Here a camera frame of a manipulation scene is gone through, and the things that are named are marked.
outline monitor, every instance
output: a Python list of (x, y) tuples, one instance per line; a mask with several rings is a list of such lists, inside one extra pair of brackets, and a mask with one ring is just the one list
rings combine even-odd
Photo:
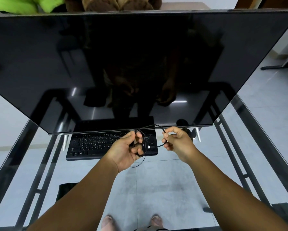
[(0, 95), (48, 134), (214, 123), (288, 10), (0, 17)]

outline person's right hand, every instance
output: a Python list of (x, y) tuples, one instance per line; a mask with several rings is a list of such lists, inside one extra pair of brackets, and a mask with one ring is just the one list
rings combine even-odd
[(165, 143), (166, 140), (168, 141), (164, 144), (166, 150), (174, 151), (179, 159), (185, 163), (188, 163), (192, 155), (198, 151), (188, 134), (178, 127), (172, 126), (167, 128), (162, 134), (164, 137), (162, 142)]

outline black cable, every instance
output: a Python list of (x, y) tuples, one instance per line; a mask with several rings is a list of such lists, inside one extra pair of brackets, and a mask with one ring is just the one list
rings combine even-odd
[(157, 125), (157, 124), (152, 124), (152, 125), (149, 125), (149, 126), (145, 126), (145, 127), (139, 128), (139, 129), (137, 129), (137, 130), (135, 131), (135, 135), (136, 135), (137, 132), (139, 131), (139, 132), (142, 133), (142, 137), (144, 137), (144, 138), (143, 138), (143, 142), (144, 142), (145, 152), (144, 152), (143, 155), (139, 155), (139, 154), (136, 152), (136, 155), (137, 155), (138, 157), (143, 157), (143, 156), (144, 156), (144, 159), (143, 159), (143, 161), (142, 161), (139, 165), (137, 165), (137, 166), (135, 166), (135, 167), (131, 167), (131, 166), (130, 166), (131, 168), (136, 168), (136, 167), (140, 166), (140, 165), (144, 162), (144, 160), (145, 160), (145, 158), (146, 158), (145, 154), (146, 154), (146, 152), (147, 152), (147, 148), (146, 148), (146, 141), (147, 141), (147, 140), (146, 140), (146, 135), (145, 135), (145, 133), (142, 132), (141, 130), (144, 129), (144, 128), (150, 127), (150, 126), (158, 126), (158, 127), (160, 127), (160, 128), (163, 130), (163, 132), (165, 133), (165, 130), (164, 130), (161, 126), (159, 126), (159, 125)]

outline black keyboard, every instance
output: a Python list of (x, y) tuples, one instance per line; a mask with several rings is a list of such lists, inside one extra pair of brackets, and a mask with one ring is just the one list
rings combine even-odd
[[(103, 132), (72, 135), (66, 160), (101, 159), (112, 144), (127, 133)], [(150, 148), (151, 146), (157, 146), (155, 130), (145, 130), (144, 133), (147, 140), (146, 155), (157, 155), (157, 147)]]

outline brown plush toy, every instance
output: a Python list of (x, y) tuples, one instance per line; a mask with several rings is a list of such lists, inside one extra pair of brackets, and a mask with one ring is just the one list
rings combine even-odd
[(65, 0), (68, 12), (160, 9), (162, 0)]

